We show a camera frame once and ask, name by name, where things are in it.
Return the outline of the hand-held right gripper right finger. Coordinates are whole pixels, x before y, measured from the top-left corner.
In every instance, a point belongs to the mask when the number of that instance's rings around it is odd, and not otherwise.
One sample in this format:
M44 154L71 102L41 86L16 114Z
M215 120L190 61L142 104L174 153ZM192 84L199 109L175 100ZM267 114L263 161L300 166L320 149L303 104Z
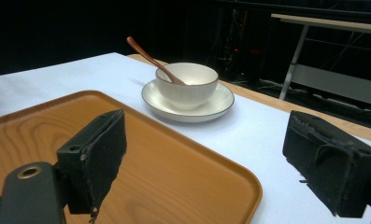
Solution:
M335 216L371 207L371 146L316 116L290 114L282 153Z

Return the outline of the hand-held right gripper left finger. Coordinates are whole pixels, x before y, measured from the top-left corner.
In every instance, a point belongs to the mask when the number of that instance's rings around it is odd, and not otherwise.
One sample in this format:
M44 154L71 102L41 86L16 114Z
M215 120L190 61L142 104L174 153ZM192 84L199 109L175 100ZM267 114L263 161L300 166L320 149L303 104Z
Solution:
M125 115L121 109L97 116L57 151L72 214L96 221L126 153Z

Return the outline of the wooden tray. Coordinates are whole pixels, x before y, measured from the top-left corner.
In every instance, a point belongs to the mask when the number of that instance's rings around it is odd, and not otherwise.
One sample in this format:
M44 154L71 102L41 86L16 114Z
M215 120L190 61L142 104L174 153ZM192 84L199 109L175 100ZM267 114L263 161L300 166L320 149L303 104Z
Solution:
M85 125L119 108L127 152L96 224L250 224L263 196L252 172L99 91L0 117L0 194L8 173L55 162Z

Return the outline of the brown wooden spoon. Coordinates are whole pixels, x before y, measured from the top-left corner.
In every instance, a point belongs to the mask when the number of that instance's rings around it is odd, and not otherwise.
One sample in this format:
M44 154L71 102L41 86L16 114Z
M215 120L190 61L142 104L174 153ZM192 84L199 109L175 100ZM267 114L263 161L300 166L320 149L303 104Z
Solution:
M179 78L175 77L171 72L169 72L163 65L158 63L156 60L154 60L145 50L143 50L136 41L131 37L128 36L126 38L127 43L142 57L144 57L147 61L150 63L156 65L159 69L161 69L167 77L170 79L170 81L174 84L184 85L184 82L181 81Z

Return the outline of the white ribbed bowl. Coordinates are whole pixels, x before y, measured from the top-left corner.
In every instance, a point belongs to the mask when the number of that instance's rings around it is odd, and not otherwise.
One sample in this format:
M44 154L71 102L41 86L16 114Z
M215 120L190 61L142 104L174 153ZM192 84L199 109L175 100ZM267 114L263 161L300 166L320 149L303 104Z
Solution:
M202 64L171 63L165 68L184 82L172 83L160 68L155 72L158 91L175 108L190 110L206 103L218 85L218 73Z

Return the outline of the white saucer plate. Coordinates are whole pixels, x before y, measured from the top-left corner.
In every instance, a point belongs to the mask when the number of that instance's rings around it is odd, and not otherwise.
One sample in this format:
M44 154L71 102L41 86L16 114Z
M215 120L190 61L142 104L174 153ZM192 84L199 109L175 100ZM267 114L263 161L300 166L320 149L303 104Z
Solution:
M154 81L146 84L141 92L147 108L164 119L180 122L204 122L223 116L235 103L234 94L225 85L219 83L212 97L204 104L191 110L173 107L158 91Z

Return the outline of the white-framed desk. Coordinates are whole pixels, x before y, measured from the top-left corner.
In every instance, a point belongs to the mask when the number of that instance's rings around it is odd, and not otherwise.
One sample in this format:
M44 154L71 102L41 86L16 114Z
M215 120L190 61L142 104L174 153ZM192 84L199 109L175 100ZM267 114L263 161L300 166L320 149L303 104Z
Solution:
M290 62L279 98L284 100L292 83L310 87L319 91L329 92L335 95L350 98L355 101L371 105L371 81L358 77L326 71L298 62L302 47L304 45L308 29L310 27L322 27L344 31L353 31L371 34L371 24L335 21L301 16L292 16L272 13L271 17L280 21L303 26L293 58Z

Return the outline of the white table cloth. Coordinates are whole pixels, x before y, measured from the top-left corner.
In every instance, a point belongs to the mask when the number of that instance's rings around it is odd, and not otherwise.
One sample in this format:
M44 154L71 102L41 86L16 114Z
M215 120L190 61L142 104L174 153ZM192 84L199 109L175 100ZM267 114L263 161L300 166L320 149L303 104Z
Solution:
M154 77L153 66L109 53L0 76L0 117L84 90L100 91L148 115L141 97ZM295 106L256 91L233 86L235 104L222 117L202 123L166 120L164 125L251 170L264 196L252 224L370 224L371 208L357 218L335 217L299 173L286 162L282 144Z

